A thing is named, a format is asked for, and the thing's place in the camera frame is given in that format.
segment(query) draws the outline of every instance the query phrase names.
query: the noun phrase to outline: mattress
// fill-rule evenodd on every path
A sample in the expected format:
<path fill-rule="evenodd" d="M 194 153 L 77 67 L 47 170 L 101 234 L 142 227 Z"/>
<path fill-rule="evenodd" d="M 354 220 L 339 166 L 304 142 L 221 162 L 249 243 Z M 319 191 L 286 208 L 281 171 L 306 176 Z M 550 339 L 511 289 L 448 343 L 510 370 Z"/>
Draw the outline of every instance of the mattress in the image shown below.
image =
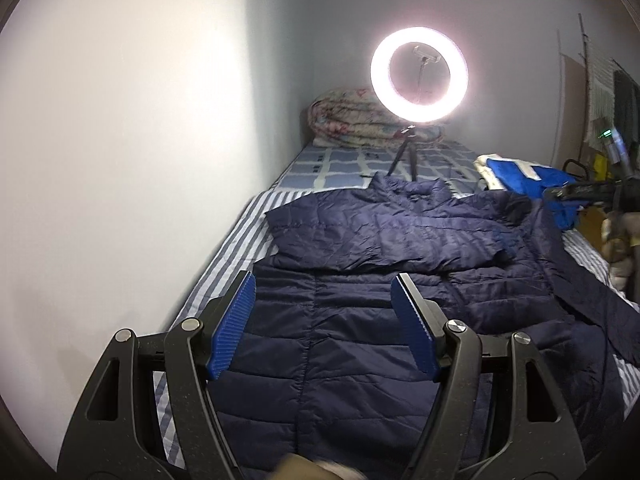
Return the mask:
<path fill-rule="evenodd" d="M 454 140 L 444 140 L 432 148 L 420 149 L 418 180 L 441 178 L 454 194 L 484 189 L 474 167 L 478 157 Z M 341 187 L 367 187 L 377 171 L 389 170 L 396 156 L 382 148 L 318 148 L 309 145 L 277 180 L 275 189 L 314 191 Z M 401 161 L 394 175 L 411 180 L 409 165 Z"/>
<path fill-rule="evenodd" d="M 446 142 L 437 149 L 421 150 L 418 154 L 419 180 L 442 178 L 460 195 L 481 189 L 480 177 L 473 168 L 476 154 L 463 146 Z M 310 192 L 339 187 L 367 187 L 375 171 L 388 170 L 393 156 L 392 152 L 380 149 L 305 148 L 272 189 L 260 193 L 249 202 L 172 326 L 187 317 L 197 316 L 210 299 L 222 296 L 240 270 L 250 269 L 254 262 L 277 252 L 268 231 L 265 212 Z M 399 172 L 405 178 L 409 177 L 404 162 L 399 164 Z M 580 265 L 611 286 L 606 262 L 578 231 L 565 232 L 563 240 L 564 248 Z M 635 303 L 629 303 L 638 311 Z M 640 394 L 640 370 L 616 356 L 615 361 L 622 381 L 626 417 Z M 164 374 L 155 374 L 155 382 L 160 431 L 167 459 L 184 467 Z"/>

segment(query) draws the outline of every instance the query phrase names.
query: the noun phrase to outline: blue jacket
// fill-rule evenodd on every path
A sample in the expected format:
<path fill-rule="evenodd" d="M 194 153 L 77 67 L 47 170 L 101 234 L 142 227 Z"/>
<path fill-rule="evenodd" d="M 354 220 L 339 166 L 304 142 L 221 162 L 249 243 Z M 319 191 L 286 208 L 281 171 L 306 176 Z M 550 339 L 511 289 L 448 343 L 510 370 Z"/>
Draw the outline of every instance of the blue jacket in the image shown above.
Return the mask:
<path fill-rule="evenodd" d="M 533 171 L 540 178 L 540 180 L 533 180 L 523 174 L 518 165 L 510 160 L 489 158 L 486 164 L 506 189 L 527 195 L 530 198 L 542 198 L 548 187 L 559 187 L 575 182 L 574 177 L 570 174 L 555 168 L 532 165 Z M 563 231 L 574 227 L 578 219 L 578 209 L 585 205 L 587 202 L 575 200 L 545 203 L 545 206 L 553 214 L 556 225 Z"/>
<path fill-rule="evenodd" d="M 254 311 L 210 383 L 247 478 L 288 452 L 399 478 L 438 386 L 416 369 L 390 307 L 398 272 L 478 333 L 529 333 L 587 458 L 622 423 L 613 353 L 640 362 L 640 315 L 566 253 L 540 201 L 458 200 L 441 181 L 377 174 L 368 189 L 311 194 L 267 218 L 279 252 L 255 264 Z M 483 378 L 466 460 L 478 456 L 489 398 Z"/>

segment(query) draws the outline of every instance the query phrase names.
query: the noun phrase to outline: striped bed sheet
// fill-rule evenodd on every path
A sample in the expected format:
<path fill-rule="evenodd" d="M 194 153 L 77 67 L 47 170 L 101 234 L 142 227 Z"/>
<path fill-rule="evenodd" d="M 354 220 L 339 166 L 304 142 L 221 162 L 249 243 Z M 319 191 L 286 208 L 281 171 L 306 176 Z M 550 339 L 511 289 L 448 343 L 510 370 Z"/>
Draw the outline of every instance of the striped bed sheet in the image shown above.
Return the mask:
<path fill-rule="evenodd" d="M 254 262 L 275 254 L 277 247 L 268 231 L 264 214 L 310 192 L 313 190 L 279 190 L 275 187 L 254 197 L 191 291 L 172 327 L 187 317 L 198 316 L 210 299 L 222 296 L 240 270 L 250 269 Z M 606 262 L 578 231 L 565 232 L 563 240 L 564 248 L 580 265 L 590 270 L 601 282 L 611 286 Z M 635 303 L 628 303 L 638 310 Z M 618 357 L 615 357 L 615 361 L 622 381 L 626 417 L 640 394 L 640 370 Z M 154 383 L 167 459 L 184 468 L 164 374 L 156 372 Z"/>

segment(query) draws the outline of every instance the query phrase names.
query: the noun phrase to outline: hanging clothes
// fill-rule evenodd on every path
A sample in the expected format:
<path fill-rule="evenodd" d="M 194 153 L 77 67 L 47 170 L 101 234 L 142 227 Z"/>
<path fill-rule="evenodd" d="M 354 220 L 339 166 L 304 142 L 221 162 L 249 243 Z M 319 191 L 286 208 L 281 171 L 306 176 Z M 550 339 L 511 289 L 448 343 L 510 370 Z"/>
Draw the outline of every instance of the hanging clothes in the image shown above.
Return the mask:
<path fill-rule="evenodd" d="M 635 169 L 640 167 L 638 146 L 640 145 L 640 88 L 623 70 L 614 74 L 615 126 L 629 152 Z"/>

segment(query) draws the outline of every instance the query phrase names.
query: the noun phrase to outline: beige fabric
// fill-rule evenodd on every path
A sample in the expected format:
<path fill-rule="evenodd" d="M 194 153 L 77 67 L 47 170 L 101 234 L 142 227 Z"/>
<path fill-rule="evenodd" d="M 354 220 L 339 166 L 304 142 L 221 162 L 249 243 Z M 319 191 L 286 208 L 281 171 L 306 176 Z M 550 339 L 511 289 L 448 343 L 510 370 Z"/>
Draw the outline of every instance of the beige fabric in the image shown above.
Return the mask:
<path fill-rule="evenodd" d="M 480 155 L 474 161 L 474 166 L 476 167 L 476 170 L 478 170 L 480 176 L 484 178 L 484 181 L 486 182 L 489 189 L 505 189 L 502 183 L 494 175 L 494 172 L 491 170 L 491 168 L 489 168 L 486 164 L 487 159 L 494 158 L 494 156 L 499 155 L 495 153 L 493 153 L 492 155 Z"/>
<path fill-rule="evenodd" d="M 610 214 L 602 223 L 602 257 L 609 263 L 609 276 L 617 290 L 624 290 L 637 262 L 632 248 L 639 245 L 640 213 Z"/>
<path fill-rule="evenodd" d="M 289 454 L 278 464 L 269 480 L 367 480 L 355 469 L 334 462 L 311 462 Z"/>

